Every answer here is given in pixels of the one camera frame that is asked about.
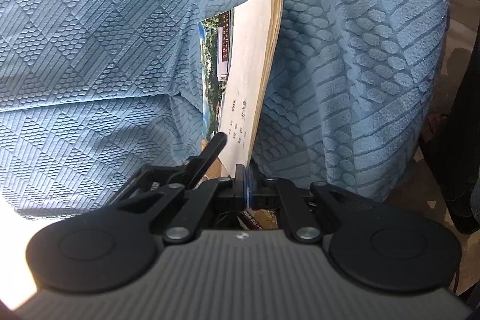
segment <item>metal screw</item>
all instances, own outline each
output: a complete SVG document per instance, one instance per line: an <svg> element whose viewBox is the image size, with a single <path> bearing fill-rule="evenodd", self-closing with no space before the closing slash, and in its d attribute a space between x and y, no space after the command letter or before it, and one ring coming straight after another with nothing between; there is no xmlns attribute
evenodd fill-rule
<svg viewBox="0 0 480 320"><path fill-rule="evenodd" d="M320 236L320 231L312 226L304 226L298 229L297 236L300 239L313 240Z"/></svg>
<svg viewBox="0 0 480 320"><path fill-rule="evenodd" d="M182 240L189 235L190 231L182 226L175 226L167 229L166 236L172 240Z"/></svg>

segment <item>black round pad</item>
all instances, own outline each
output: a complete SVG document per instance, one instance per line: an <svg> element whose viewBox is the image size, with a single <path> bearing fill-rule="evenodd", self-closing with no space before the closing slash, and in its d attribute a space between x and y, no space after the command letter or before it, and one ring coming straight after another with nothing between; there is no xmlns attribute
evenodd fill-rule
<svg viewBox="0 0 480 320"><path fill-rule="evenodd" d="M117 289L143 275L157 245L141 215L109 210L73 217L39 231L26 260L41 286L65 293Z"/></svg>
<svg viewBox="0 0 480 320"><path fill-rule="evenodd" d="M450 282L461 247L445 227L385 206L351 217L333 234L329 251L350 277L399 293L428 291Z"/></svg>

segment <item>booklet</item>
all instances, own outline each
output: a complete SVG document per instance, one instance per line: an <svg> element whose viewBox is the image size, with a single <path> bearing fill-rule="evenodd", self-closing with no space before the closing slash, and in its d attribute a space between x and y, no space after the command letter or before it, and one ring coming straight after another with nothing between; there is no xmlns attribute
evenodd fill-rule
<svg viewBox="0 0 480 320"><path fill-rule="evenodd" d="M231 176L248 165L272 67L283 0L248 0L198 24L203 136L227 134L219 159Z"/></svg>

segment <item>black cable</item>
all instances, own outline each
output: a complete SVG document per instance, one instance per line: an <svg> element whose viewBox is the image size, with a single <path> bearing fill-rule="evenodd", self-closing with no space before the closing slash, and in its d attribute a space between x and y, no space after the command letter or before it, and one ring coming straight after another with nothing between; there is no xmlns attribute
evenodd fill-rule
<svg viewBox="0 0 480 320"><path fill-rule="evenodd" d="M458 288L459 281L460 281L460 265L458 265L457 271L455 271L455 282L453 284L453 289L452 289L452 292L455 295L457 295L457 288Z"/></svg>

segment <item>embossed pattern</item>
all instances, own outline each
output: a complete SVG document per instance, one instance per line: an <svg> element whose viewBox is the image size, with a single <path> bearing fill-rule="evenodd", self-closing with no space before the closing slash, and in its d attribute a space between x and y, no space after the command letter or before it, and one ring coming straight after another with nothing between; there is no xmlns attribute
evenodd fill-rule
<svg viewBox="0 0 480 320"><path fill-rule="evenodd" d="M100 206L200 143L196 22L245 0L0 0L0 186L24 215ZM254 158L383 199L413 154L446 0L285 0Z"/></svg>

